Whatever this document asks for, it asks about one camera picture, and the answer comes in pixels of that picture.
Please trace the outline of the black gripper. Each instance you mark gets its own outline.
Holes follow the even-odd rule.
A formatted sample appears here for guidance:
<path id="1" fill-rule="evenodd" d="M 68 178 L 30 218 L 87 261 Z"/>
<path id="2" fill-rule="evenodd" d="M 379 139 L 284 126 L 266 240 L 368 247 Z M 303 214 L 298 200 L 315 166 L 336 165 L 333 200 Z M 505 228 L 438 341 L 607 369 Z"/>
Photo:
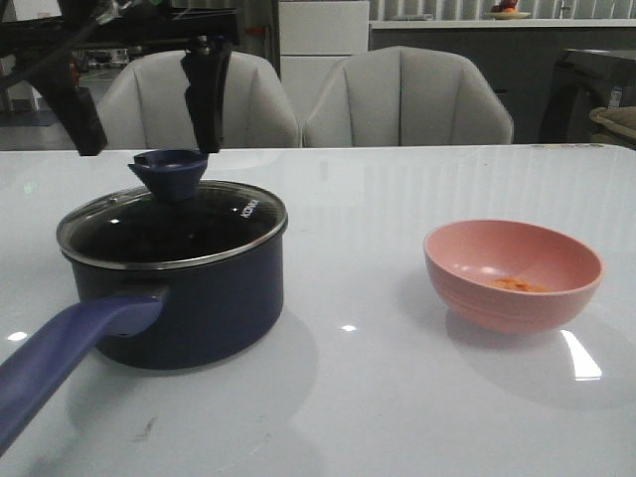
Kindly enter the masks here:
<path id="1" fill-rule="evenodd" d="M 107 139 L 91 91 L 79 85 L 80 51 L 138 50 L 141 55 L 184 51 L 185 101 L 198 149 L 223 145 L 225 85 L 238 14 L 232 7 L 176 6 L 172 1 L 60 1 L 50 18 L 1 24 L 1 58 L 13 67 L 1 90 L 32 86 L 66 131 L 80 156 L 96 156 Z"/>

